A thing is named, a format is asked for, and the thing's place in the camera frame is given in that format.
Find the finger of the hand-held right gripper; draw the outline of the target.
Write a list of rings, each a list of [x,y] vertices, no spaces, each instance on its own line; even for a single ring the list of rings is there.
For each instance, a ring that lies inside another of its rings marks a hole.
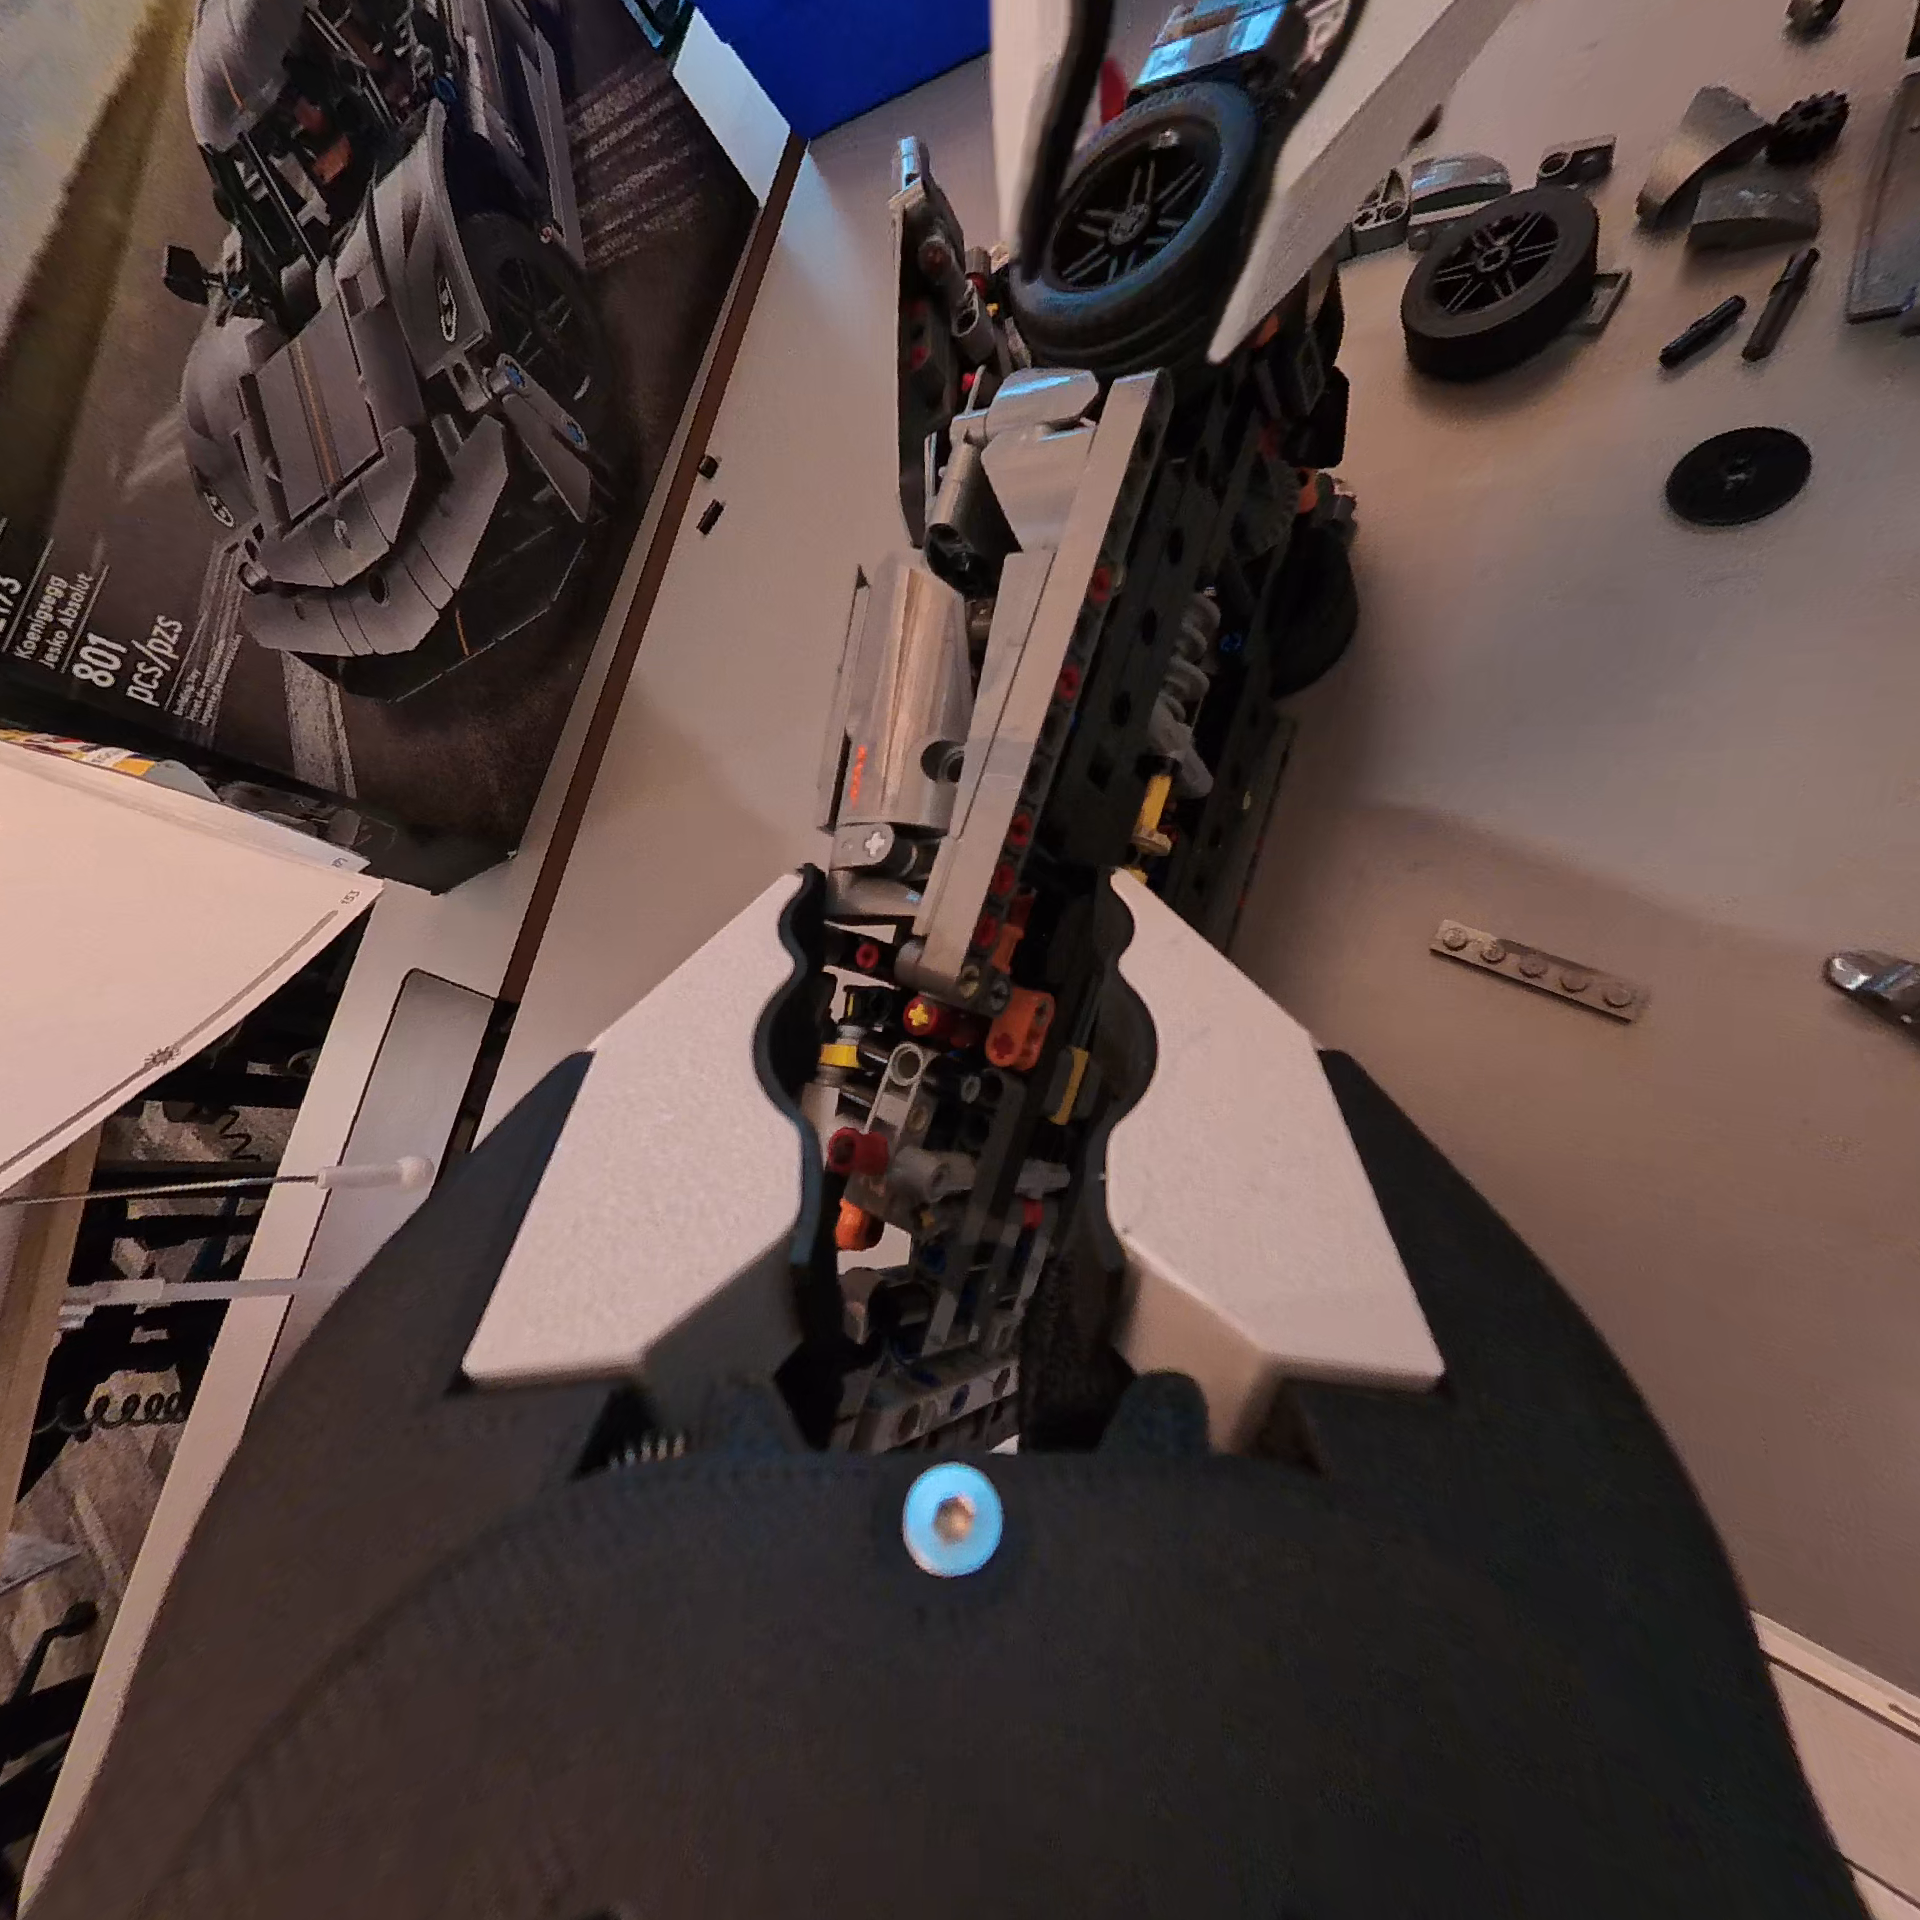
[[[989,120],[1001,240],[1039,275],[1100,66],[1114,4],[992,4]]]
[[[1281,139],[1208,361],[1222,364],[1406,157],[1511,4],[1366,4],[1315,102]]]

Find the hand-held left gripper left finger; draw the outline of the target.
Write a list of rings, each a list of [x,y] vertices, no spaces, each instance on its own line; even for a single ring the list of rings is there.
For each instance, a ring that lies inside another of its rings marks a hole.
[[[803,1341],[823,1154],[783,1068],[819,969],[824,874],[773,878],[587,1052],[463,1355],[479,1389],[634,1385],[659,1429],[770,1382]]]

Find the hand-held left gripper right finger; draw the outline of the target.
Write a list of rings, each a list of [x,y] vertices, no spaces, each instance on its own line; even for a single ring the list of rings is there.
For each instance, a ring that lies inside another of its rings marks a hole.
[[[1094,1449],[1174,1375],[1214,1449],[1309,1385],[1429,1398],[1444,1361],[1309,1029],[1147,883],[1094,886],[1094,1068],[1062,1271],[1022,1355],[1022,1449]]]

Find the grey lego car chassis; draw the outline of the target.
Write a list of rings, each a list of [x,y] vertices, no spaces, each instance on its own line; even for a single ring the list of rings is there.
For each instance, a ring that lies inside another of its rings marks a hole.
[[[952,429],[924,546],[856,576],[807,1086],[841,1308],[783,1369],[831,1452],[1022,1435],[1104,1089],[1094,886],[1221,944],[1282,704],[1355,638],[1338,267],[1205,359],[1281,108],[1227,68],[1129,93],[1011,260],[1029,366]]]

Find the loose black lego wheel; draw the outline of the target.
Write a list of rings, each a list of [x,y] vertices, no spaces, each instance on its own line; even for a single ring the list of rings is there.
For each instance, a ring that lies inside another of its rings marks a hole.
[[[1433,382],[1484,382],[1547,349],[1591,305],[1598,213],[1535,186],[1440,227],[1402,295],[1406,355]]]

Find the long grey lego plate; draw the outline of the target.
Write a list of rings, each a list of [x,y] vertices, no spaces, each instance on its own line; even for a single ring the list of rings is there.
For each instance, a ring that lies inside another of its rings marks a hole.
[[[1619,972],[1491,934],[1459,920],[1441,920],[1429,954],[1473,972],[1496,977],[1535,996],[1584,1006],[1605,1021],[1632,1025],[1651,1005],[1651,989]]]

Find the scattered loose lego pieces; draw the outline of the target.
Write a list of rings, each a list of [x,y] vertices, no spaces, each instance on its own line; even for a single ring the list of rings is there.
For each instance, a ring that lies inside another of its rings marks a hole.
[[[1848,116],[1852,93],[1844,88],[1810,91],[1777,113],[1761,113],[1746,93],[1705,85],[1658,145],[1635,194],[1632,230],[1645,240],[1679,233],[1685,256],[1783,253],[1746,334],[1746,364],[1777,349],[1811,291],[1823,230],[1814,177],[1838,150]],[[1481,150],[1414,157],[1359,201],[1335,260],[1348,264],[1406,253],[1414,270],[1440,227],[1488,201],[1535,186],[1574,189],[1592,201],[1615,155],[1615,133],[1558,139],[1528,182]],[[1598,253],[1602,220],[1592,300],[1552,344],[1592,338],[1619,314],[1632,273]],[[1840,317],[1847,324],[1895,324],[1907,338],[1918,335],[1918,24],[1907,29],[1899,78],[1871,139]]]

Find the black round lego disc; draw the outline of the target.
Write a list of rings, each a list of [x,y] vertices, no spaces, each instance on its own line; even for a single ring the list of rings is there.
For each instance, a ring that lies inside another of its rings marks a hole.
[[[1663,480],[1668,510],[1696,530],[1739,530],[1790,507],[1811,479],[1811,448],[1787,428],[1733,428],[1689,448]]]

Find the dark lego set box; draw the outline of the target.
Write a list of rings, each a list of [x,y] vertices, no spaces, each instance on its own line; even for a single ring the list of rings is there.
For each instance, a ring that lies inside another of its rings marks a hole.
[[[688,4],[4,5],[4,726],[514,856],[757,226]]]

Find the colourful lego leaflet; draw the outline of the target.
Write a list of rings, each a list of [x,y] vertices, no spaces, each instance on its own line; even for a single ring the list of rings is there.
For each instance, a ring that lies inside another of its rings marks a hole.
[[[95,770],[113,770],[127,780],[157,780],[157,770],[161,768],[161,759],[154,759],[149,753],[136,753],[132,749],[112,749],[103,742],[86,742],[66,735],[4,729],[4,746],[24,749],[39,758],[56,758],[72,766],[89,766]]]

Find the lego sticker sheet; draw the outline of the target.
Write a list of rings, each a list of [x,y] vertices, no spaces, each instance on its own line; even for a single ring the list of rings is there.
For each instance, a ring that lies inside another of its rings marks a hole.
[[[1753,1615],[1797,1762],[1871,1918],[1918,1918],[1918,1695]]]

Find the blue storage bin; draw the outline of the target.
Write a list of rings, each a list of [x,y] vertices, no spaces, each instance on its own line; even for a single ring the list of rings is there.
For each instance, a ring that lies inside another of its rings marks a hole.
[[[698,4],[806,139],[989,51],[988,4]]]

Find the grey desk inset panel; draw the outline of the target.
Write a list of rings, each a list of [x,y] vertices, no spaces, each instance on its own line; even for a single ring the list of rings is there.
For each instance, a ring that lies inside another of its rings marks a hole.
[[[372,1055],[345,1150],[346,1167],[420,1157],[443,1161],[457,1105],[493,1021],[493,996],[443,977],[410,969],[402,982],[380,1048]],[[297,1348],[332,1301],[365,1271],[372,1254],[426,1198],[420,1190],[335,1190],[319,1214],[302,1268],[302,1289],[284,1319],[284,1348]]]

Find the open instruction booklet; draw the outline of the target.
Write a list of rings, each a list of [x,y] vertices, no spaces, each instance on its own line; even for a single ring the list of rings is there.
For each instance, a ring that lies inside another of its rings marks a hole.
[[[272,996],[380,893],[356,853],[4,746],[4,1190]]]

